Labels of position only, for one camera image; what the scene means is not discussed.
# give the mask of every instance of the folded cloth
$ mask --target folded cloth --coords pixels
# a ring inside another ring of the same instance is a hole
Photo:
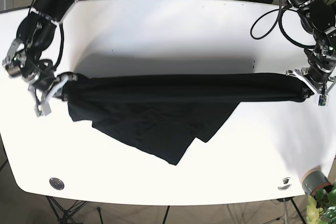
[[[208,142],[240,102],[303,102],[307,86],[275,73],[86,78],[68,82],[72,120],[176,165],[193,139]]]

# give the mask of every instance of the potted plant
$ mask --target potted plant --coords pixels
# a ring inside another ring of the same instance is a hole
[[[301,183],[308,196],[307,224],[336,223],[336,186],[319,169],[306,173]]]

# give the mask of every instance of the white table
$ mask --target white table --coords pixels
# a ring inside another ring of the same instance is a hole
[[[285,73],[306,67],[303,50],[276,28],[263,40],[249,30],[276,6],[224,0],[97,0],[79,3],[64,23],[65,47],[58,73],[89,77],[167,73]],[[27,10],[0,15],[0,55],[5,57]],[[276,13],[256,27],[260,36]],[[313,39],[295,13],[287,33]],[[45,58],[56,60],[56,31]],[[18,186],[27,192],[119,204],[208,205],[303,194],[298,176],[321,165],[327,175],[336,153],[336,92],[329,106],[241,103],[208,142],[195,139],[177,166],[74,123],[65,102],[36,118],[27,84],[0,70],[0,132]],[[49,184],[65,183],[57,191]],[[282,179],[292,186],[278,190]]]

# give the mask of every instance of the floor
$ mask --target floor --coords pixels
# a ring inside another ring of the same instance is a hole
[[[30,5],[32,0],[14,0],[14,7]],[[6,159],[0,148],[0,164]],[[336,165],[329,176],[336,178]],[[70,207],[74,201],[59,199],[64,208]],[[305,215],[305,196],[296,197],[302,214]],[[166,206],[132,206],[116,204],[88,203],[74,219],[77,222],[100,223],[97,207],[102,209],[105,223],[113,224],[152,224],[162,223]],[[291,224],[301,223],[294,207],[288,203]],[[241,203],[234,205],[183,206],[171,207],[166,223],[193,224],[262,224],[283,214],[283,206],[276,200]],[[0,218],[2,224],[46,224],[57,223],[48,205],[46,197],[26,193],[18,188],[9,165],[0,173]]]

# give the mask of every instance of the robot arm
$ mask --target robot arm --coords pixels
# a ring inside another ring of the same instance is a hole
[[[79,0],[36,0],[31,7],[31,12],[21,22],[16,39],[12,42],[3,67],[12,77],[22,76],[29,84],[38,116],[47,115],[51,112],[48,105],[49,94],[61,88],[61,78],[55,78],[54,72],[58,67],[63,51],[64,32],[62,22],[67,13]],[[48,59],[40,59],[41,54],[53,41],[55,30],[59,25],[61,32],[61,47],[57,62]],[[41,100],[36,96],[36,90],[43,92]]]
[[[33,11],[30,12],[17,30],[16,39],[13,41],[3,66],[10,76],[22,76],[29,84],[38,116],[51,112],[48,101],[57,94],[62,86],[76,76],[62,75],[57,78],[54,72],[58,67],[64,41],[62,22],[67,13],[78,0],[36,0]],[[313,51],[305,49],[310,64],[309,68],[288,71],[289,75],[296,76],[315,94],[318,105],[326,105],[328,91],[327,82],[333,81],[330,75],[336,66],[336,28],[335,14],[323,0],[289,0],[301,18],[304,29],[312,34],[316,40]],[[47,49],[55,34],[56,26],[61,31],[60,55],[55,65],[48,59],[40,59],[42,52]],[[38,99],[36,90],[43,92]]]
[[[304,29],[314,36],[316,46],[313,51],[305,49],[310,67],[289,74],[298,77],[315,94],[318,105],[327,105],[327,82],[336,66],[335,13],[324,0],[289,0],[301,18]]]

